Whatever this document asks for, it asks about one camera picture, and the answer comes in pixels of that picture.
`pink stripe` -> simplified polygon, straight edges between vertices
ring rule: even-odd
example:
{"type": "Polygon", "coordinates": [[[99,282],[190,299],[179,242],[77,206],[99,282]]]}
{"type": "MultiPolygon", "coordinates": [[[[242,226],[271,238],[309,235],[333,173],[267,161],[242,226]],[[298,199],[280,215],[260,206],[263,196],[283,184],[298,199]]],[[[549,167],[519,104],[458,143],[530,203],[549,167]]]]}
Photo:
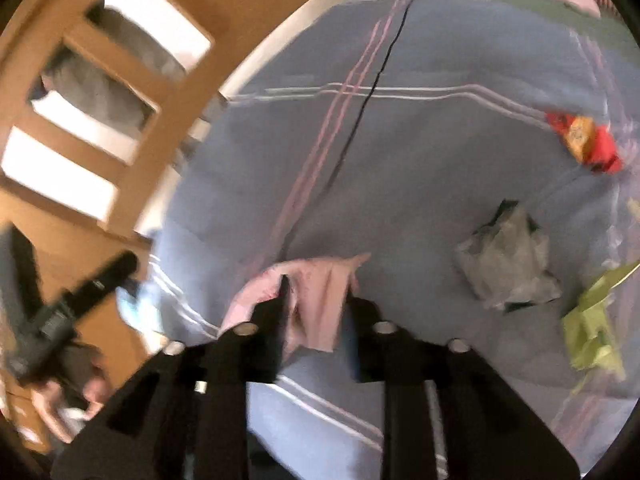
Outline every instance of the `pink stripe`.
{"type": "MultiPolygon", "coordinates": [[[[394,7],[396,6],[398,0],[395,0],[394,2],[394,7]]],[[[353,78],[353,76],[355,75],[357,69],[359,69],[360,65],[364,62],[365,58],[367,57],[367,54],[369,53],[369,49],[371,48],[371,46],[374,43],[374,40],[376,39],[376,35],[378,33],[378,29],[380,28],[380,23],[381,20],[378,20],[376,22],[376,25],[374,26],[373,30],[371,31],[371,36],[369,38],[369,43],[367,43],[366,48],[364,49],[364,52],[362,53],[362,55],[360,56],[360,59],[358,60],[358,62],[356,63],[356,65],[351,69],[351,71],[349,72],[347,79],[345,79],[344,83],[342,84],[342,86],[340,87],[338,93],[334,96],[331,105],[329,106],[329,109],[327,110],[327,114],[324,117],[324,121],[322,122],[322,127],[320,129],[320,132],[318,133],[318,138],[316,139],[316,143],[313,146],[311,152],[309,153],[309,155],[306,158],[305,163],[303,164],[302,168],[300,169],[300,172],[298,173],[298,176],[296,177],[296,181],[293,185],[293,188],[291,189],[287,199],[285,200],[285,203],[282,207],[282,210],[280,212],[280,215],[278,216],[278,219],[276,220],[276,223],[274,224],[271,233],[268,237],[268,241],[267,244],[269,244],[274,238],[278,237],[284,226],[286,225],[286,221],[289,217],[289,213],[292,212],[293,210],[293,206],[295,204],[296,201],[296,196],[298,194],[298,191],[300,190],[300,187],[304,184],[305,181],[305,177],[307,177],[306,173],[308,173],[311,164],[313,163],[314,157],[316,156],[316,153],[318,152],[318,150],[320,149],[322,140],[324,139],[324,135],[326,134],[326,131],[329,127],[329,123],[331,121],[332,115],[334,113],[334,109],[338,104],[338,101],[341,99],[342,95],[344,94],[344,90],[347,89],[348,87],[351,86],[351,79],[353,78]]],[[[264,251],[261,254],[258,254],[254,260],[252,261],[252,263],[250,263],[248,265],[248,269],[247,269],[247,274],[249,276],[252,276],[253,274],[255,274],[257,272],[257,270],[259,269],[259,267],[262,266],[264,260],[264,251]]]]}
{"type": "MultiPolygon", "coordinates": [[[[596,386],[600,386],[602,380],[596,384],[596,386]]],[[[581,433],[582,422],[584,421],[585,414],[589,412],[594,402],[598,401],[598,395],[592,394],[585,399],[582,406],[578,410],[577,413],[573,416],[573,418],[566,425],[566,429],[564,431],[559,431],[558,435],[562,440],[564,446],[569,449],[576,439],[576,436],[581,433]]]]}
{"type": "MultiPolygon", "coordinates": [[[[603,381],[605,382],[603,388],[605,388],[608,381],[603,381]]],[[[574,416],[570,431],[565,434],[565,437],[562,440],[562,443],[567,449],[575,446],[576,441],[582,436],[585,427],[598,413],[598,408],[600,406],[601,400],[602,396],[600,394],[593,394],[584,401],[584,404],[580,407],[580,411],[574,416]]]]}
{"type": "Polygon", "coordinates": [[[369,69],[371,68],[371,65],[373,64],[373,60],[376,59],[376,54],[380,50],[380,47],[382,46],[382,44],[385,41],[386,36],[388,35],[389,27],[390,27],[391,22],[393,21],[393,18],[396,15],[396,12],[397,12],[398,2],[399,2],[398,0],[396,0],[394,2],[394,6],[391,9],[391,13],[389,14],[389,17],[386,19],[385,28],[384,28],[384,31],[382,32],[382,36],[380,37],[380,41],[376,45],[376,48],[373,51],[373,54],[369,58],[369,62],[367,63],[367,65],[364,68],[362,74],[360,75],[360,79],[358,79],[358,82],[351,89],[351,92],[347,95],[347,98],[345,99],[345,101],[342,104],[342,109],[340,110],[340,115],[339,115],[338,120],[337,120],[337,122],[336,122],[336,124],[334,126],[334,130],[332,131],[331,137],[329,138],[328,142],[325,144],[324,150],[322,150],[322,155],[320,156],[318,164],[316,165],[316,169],[313,172],[313,175],[311,177],[311,180],[310,180],[308,186],[306,187],[305,193],[300,197],[300,203],[298,204],[298,207],[296,208],[296,210],[294,212],[295,216],[297,216],[299,214],[302,214],[302,210],[305,208],[306,204],[308,203],[309,196],[311,195],[311,192],[313,191],[313,188],[314,188],[314,186],[316,184],[316,180],[318,179],[320,171],[322,170],[322,167],[324,166],[324,162],[325,162],[326,157],[327,157],[327,155],[329,153],[329,149],[331,148],[332,143],[334,142],[335,136],[337,135],[338,131],[340,130],[340,128],[342,126],[342,123],[344,121],[345,113],[346,113],[347,108],[349,106],[349,102],[351,101],[351,98],[353,97],[353,95],[356,94],[358,92],[358,90],[360,89],[360,85],[362,84],[362,82],[364,81],[364,78],[366,77],[367,73],[369,72],[369,69]]]}

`wooden bed frame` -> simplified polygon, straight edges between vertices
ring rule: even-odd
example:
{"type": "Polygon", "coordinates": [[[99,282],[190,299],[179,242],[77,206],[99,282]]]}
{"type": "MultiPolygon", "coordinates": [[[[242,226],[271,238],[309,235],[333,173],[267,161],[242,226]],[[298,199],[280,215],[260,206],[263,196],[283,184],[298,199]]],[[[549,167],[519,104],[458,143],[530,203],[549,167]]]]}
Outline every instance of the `wooden bed frame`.
{"type": "Polygon", "coordinates": [[[92,25],[84,13],[96,0],[23,0],[0,36],[0,157],[12,126],[117,188],[108,218],[97,225],[72,210],[34,196],[4,174],[0,186],[18,199],[73,224],[135,238],[135,225],[165,167],[193,121],[240,62],[307,0],[168,0],[212,42],[198,65],[177,84],[92,25]],[[27,95],[60,42],[155,104],[133,163],[66,132],[35,113],[27,95]]]}

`pink blanket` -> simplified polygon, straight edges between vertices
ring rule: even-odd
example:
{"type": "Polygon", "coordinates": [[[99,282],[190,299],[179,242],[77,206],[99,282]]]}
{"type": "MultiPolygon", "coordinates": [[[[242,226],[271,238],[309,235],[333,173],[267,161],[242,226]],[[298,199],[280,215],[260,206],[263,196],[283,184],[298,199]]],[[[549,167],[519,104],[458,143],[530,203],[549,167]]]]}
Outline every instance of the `pink blanket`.
{"type": "Polygon", "coordinates": [[[275,298],[283,275],[290,279],[289,317],[284,357],[299,346],[332,352],[349,287],[357,287],[355,271],[369,259],[314,258],[283,262],[265,270],[236,294],[226,311],[221,330],[249,321],[254,306],[275,298]]]}

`gray blanket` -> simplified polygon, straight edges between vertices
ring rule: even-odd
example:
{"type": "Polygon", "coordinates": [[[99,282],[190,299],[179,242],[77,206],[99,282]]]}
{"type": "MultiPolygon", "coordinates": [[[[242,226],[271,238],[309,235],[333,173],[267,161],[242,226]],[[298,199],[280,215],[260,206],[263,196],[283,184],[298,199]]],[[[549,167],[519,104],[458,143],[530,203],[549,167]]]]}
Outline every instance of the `gray blanket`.
{"type": "MultiPolygon", "coordinates": [[[[572,395],[584,375],[560,319],[603,266],[640,256],[626,207],[640,196],[639,93],[628,55],[503,2],[333,8],[244,88],[184,175],[154,266],[172,296],[169,335],[213,338],[234,294],[278,259],[369,252],[363,297],[427,341],[467,339],[587,471],[640,394],[637,279],[609,307],[625,382],[595,372],[572,395]],[[628,169],[580,167],[546,110],[610,123],[628,169]],[[454,259],[505,198],[550,237],[563,290],[508,315],[481,306],[454,259]]],[[[249,399],[250,427],[274,455],[303,480],[378,478],[382,390],[351,379],[344,342],[300,351],[282,375],[249,399]]]]}

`white stripe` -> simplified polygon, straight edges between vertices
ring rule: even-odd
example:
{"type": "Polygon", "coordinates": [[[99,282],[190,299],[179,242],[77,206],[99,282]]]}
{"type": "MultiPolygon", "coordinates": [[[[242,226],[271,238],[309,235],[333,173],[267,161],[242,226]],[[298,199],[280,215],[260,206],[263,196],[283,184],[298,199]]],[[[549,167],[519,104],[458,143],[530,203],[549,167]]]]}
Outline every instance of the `white stripe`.
{"type": "Polygon", "coordinates": [[[336,413],[340,413],[340,415],[344,416],[345,418],[348,418],[349,420],[352,420],[356,424],[361,425],[363,428],[367,428],[367,430],[369,430],[371,433],[374,433],[380,437],[383,436],[382,430],[380,430],[380,428],[374,426],[373,424],[371,424],[370,422],[367,422],[366,420],[362,420],[361,418],[358,418],[357,416],[353,415],[353,413],[347,412],[346,410],[336,406],[335,404],[330,403],[328,400],[323,399],[320,396],[317,396],[315,393],[310,392],[306,388],[303,388],[302,386],[300,386],[293,379],[290,379],[284,375],[280,375],[278,376],[278,378],[283,383],[290,384],[290,386],[293,386],[294,388],[299,390],[301,393],[303,393],[307,397],[313,399],[315,402],[322,404],[323,406],[325,406],[326,408],[329,408],[330,410],[334,410],[334,412],[336,413]]]}
{"type": "MultiPolygon", "coordinates": [[[[569,30],[569,35],[571,36],[572,40],[575,41],[575,43],[578,46],[578,53],[580,54],[580,57],[582,58],[582,60],[585,62],[585,64],[587,65],[587,67],[589,67],[589,72],[591,75],[591,81],[593,82],[593,88],[597,91],[600,89],[600,86],[598,85],[598,78],[596,77],[596,73],[593,70],[593,66],[591,65],[591,62],[589,61],[589,58],[587,57],[587,54],[585,53],[583,47],[582,47],[582,42],[580,41],[580,35],[573,29],[569,30]]],[[[606,110],[607,110],[607,98],[605,96],[605,115],[607,115],[606,110]]]]}
{"type": "MultiPolygon", "coordinates": [[[[160,288],[162,288],[162,290],[164,290],[167,294],[171,294],[171,295],[172,295],[172,296],[173,296],[173,297],[178,301],[178,304],[179,304],[182,308],[184,308],[184,309],[187,309],[187,308],[188,308],[188,305],[187,305],[187,304],[186,304],[186,303],[185,303],[181,298],[178,298],[178,296],[177,296],[177,295],[176,295],[176,294],[175,294],[175,293],[174,293],[174,292],[173,292],[173,291],[172,291],[172,290],[171,290],[171,289],[166,285],[166,283],[165,283],[163,280],[161,280],[161,279],[160,279],[159,277],[157,277],[157,276],[154,276],[154,277],[153,277],[153,280],[154,280],[154,281],[155,281],[155,282],[160,286],[160,288]]],[[[185,314],[185,313],[183,313],[183,312],[180,312],[180,311],[179,311],[179,310],[177,310],[177,309],[176,309],[176,313],[178,314],[178,316],[180,316],[180,317],[181,317],[181,318],[183,318],[184,320],[189,321],[190,323],[192,323],[192,324],[194,324],[194,325],[197,325],[197,327],[200,329],[200,331],[201,331],[204,335],[206,335],[207,337],[209,337],[210,339],[217,339],[217,338],[218,338],[218,336],[217,336],[217,335],[213,335],[213,334],[210,334],[209,332],[207,332],[207,331],[206,331],[206,330],[201,326],[201,324],[200,324],[199,322],[197,322],[196,320],[192,319],[192,318],[191,318],[191,317],[189,317],[187,314],[185,314]]]]}
{"type": "MultiPolygon", "coordinates": [[[[318,93],[320,94],[324,94],[324,93],[338,93],[337,90],[321,90],[318,93]]],[[[295,100],[295,99],[301,99],[301,98],[308,98],[308,97],[315,97],[316,95],[318,95],[318,93],[316,94],[294,94],[294,95],[280,95],[280,96],[255,96],[252,98],[252,100],[256,100],[256,101],[282,101],[282,100],[295,100]]],[[[360,96],[360,97],[366,97],[369,94],[363,94],[363,93],[351,93],[350,95],[354,95],[354,96],[360,96]]],[[[469,97],[470,99],[473,99],[474,101],[480,103],[481,105],[487,107],[487,108],[491,108],[495,111],[497,111],[498,113],[505,115],[507,117],[512,117],[514,119],[518,119],[521,120],[525,123],[529,123],[529,124],[533,124],[534,126],[538,126],[544,130],[550,130],[551,126],[549,126],[547,123],[545,123],[544,121],[541,121],[537,118],[534,117],[530,117],[530,116],[526,116],[523,114],[519,114],[517,112],[513,112],[511,110],[508,110],[507,108],[504,108],[494,102],[489,101],[488,99],[485,99],[479,95],[473,94],[471,92],[453,92],[451,94],[444,94],[441,96],[411,96],[411,95],[382,95],[382,94],[376,94],[375,92],[372,95],[373,98],[376,99],[400,99],[400,100],[409,100],[409,101],[439,101],[441,99],[447,99],[449,97],[469,97]]]]}
{"type": "MultiPolygon", "coordinates": [[[[281,87],[281,88],[267,88],[265,92],[267,94],[271,93],[283,93],[285,91],[291,92],[300,92],[300,91],[319,91],[323,90],[329,86],[342,86],[342,83],[327,83],[325,86],[292,86],[292,87],[281,87]]],[[[345,85],[346,88],[355,88],[354,85],[345,85]]],[[[370,86],[358,86],[361,90],[371,90],[370,86]]],[[[464,89],[475,89],[480,92],[485,92],[487,95],[498,99],[499,101],[505,102],[518,110],[529,112],[535,116],[544,118],[545,113],[542,110],[537,110],[536,108],[532,108],[523,104],[520,104],[508,97],[498,94],[498,92],[487,88],[478,83],[468,83],[463,85],[456,86],[376,86],[376,90],[389,91],[389,92],[449,92],[452,90],[464,90],[464,89]]]]}
{"type": "Polygon", "coordinates": [[[319,412],[315,408],[312,408],[306,402],[303,402],[302,400],[297,398],[294,394],[288,392],[284,388],[281,388],[277,384],[265,384],[265,386],[268,386],[272,390],[275,390],[279,394],[287,397],[287,399],[289,399],[291,402],[293,402],[295,405],[299,406],[303,410],[311,413],[312,415],[315,415],[316,417],[320,418],[321,420],[324,420],[325,422],[328,422],[329,424],[332,424],[336,428],[340,428],[345,433],[350,434],[351,436],[357,438],[359,441],[363,442],[367,446],[369,446],[369,447],[371,447],[371,448],[373,448],[373,449],[375,449],[375,450],[377,450],[379,452],[382,452],[382,446],[380,446],[380,444],[378,444],[377,442],[374,442],[370,438],[367,438],[366,436],[361,434],[359,431],[356,431],[353,428],[350,428],[349,426],[347,426],[347,425],[345,425],[345,424],[343,424],[341,422],[338,422],[334,418],[331,418],[330,416],[325,415],[322,412],[319,412]]]}
{"type": "MultiPolygon", "coordinates": [[[[164,271],[160,268],[160,266],[158,264],[149,262],[149,264],[158,272],[158,274],[162,277],[162,279],[171,287],[173,287],[179,294],[184,295],[184,292],[182,291],[182,289],[177,286],[174,282],[171,281],[171,279],[164,273],[164,271]]],[[[198,312],[196,312],[195,310],[193,310],[189,304],[186,301],[180,301],[180,305],[190,314],[192,314],[193,316],[196,317],[197,320],[199,320],[200,323],[202,323],[203,325],[208,326],[209,328],[212,328],[214,330],[216,330],[217,332],[220,332],[220,327],[219,326],[215,326],[214,324],[210,323],[209,321],[207,321],[206,319],[204,319],[198,312]]]]}

